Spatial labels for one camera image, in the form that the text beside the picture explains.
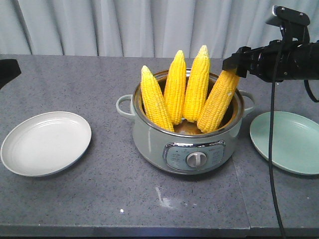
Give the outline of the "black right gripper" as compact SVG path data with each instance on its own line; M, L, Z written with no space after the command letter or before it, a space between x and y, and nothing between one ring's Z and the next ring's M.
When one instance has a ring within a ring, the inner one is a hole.
M222 70L246 78L254 75L265 82L271 82L276 72L276 81L292 80L288 57L293 50L292 42L270 41L267 46L252 49L240 47L230 57L223 60Z

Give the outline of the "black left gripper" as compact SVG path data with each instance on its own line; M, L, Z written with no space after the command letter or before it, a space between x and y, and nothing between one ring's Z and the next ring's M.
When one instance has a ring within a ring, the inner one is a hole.
M11 80L21 74L18 61L16 59L0 60L0 88L4 87Z

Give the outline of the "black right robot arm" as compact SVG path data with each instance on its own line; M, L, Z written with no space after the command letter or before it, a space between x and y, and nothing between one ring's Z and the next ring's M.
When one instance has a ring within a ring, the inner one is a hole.
M272 82L276 71L276 82L284 80L317 80L319 78L319 44L286 43L281 48L280 40L252 49L241 47L225 59L222 69L241 78L255 75L265 82Z

